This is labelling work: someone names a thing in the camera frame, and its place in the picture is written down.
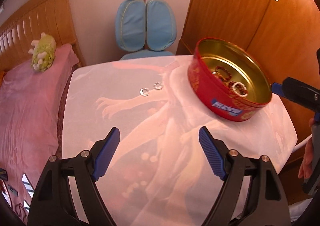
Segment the person's right hand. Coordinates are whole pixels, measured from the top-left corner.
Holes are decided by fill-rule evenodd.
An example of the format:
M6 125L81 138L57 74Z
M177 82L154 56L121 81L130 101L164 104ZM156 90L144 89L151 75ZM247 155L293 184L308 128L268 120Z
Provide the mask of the person's right hand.
M313 143L312 143L312 138L310 138L305 145L303 161L299 168L298 178L304 178L304 179L310 178L312 174L312 160L313 160Z

